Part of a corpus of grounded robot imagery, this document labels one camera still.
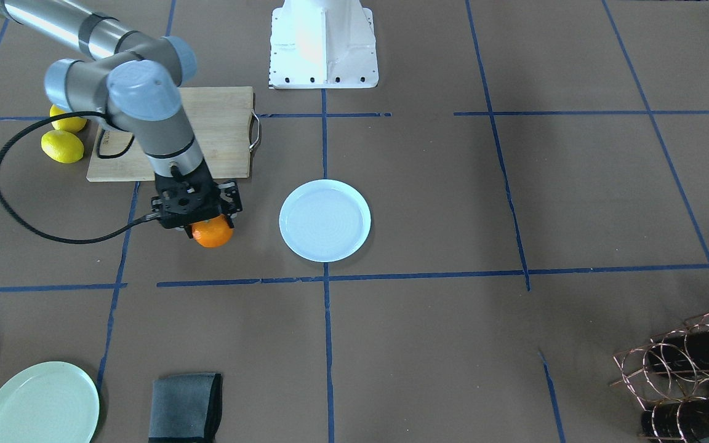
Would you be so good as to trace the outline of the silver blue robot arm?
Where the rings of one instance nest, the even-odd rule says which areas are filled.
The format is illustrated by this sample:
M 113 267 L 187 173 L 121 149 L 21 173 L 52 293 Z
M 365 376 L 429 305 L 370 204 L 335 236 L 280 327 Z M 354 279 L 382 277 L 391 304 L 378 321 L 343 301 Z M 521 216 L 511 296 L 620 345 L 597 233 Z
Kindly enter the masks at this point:
M 233 232 L 231 218 L 242 210 L 236 180 L 215 182 L 183 108 L 180 85 L 197 70 L 188 43 L 152 38 L 73 1 L 0 1 L 0 18 L 84 54 L 84 61 L 62 59 L 48 67 L 48 99 L 66 118 L 90 117 L 105 129 L 131 134 L 154 171 L 158 194 L 150 213 L 88 244 L 151 221 L 192 239 L 203 228 Z

